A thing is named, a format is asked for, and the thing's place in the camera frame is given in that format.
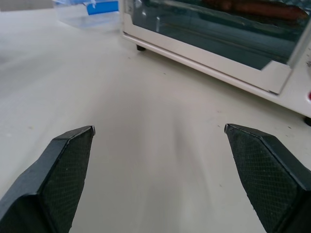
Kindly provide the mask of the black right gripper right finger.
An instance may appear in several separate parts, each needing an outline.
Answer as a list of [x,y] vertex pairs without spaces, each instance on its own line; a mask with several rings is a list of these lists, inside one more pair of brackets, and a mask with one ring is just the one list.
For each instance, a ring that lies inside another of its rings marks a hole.
[[311,172],[275,136],[226,124],[237,172],[268,233],[311,231]]

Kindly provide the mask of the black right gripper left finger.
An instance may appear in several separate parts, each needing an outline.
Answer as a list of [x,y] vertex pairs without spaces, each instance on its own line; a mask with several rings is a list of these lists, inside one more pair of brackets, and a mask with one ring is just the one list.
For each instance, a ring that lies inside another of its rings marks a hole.
[[67,233],[85,185],[94,126],[54,138],[0,200],[2,233]]

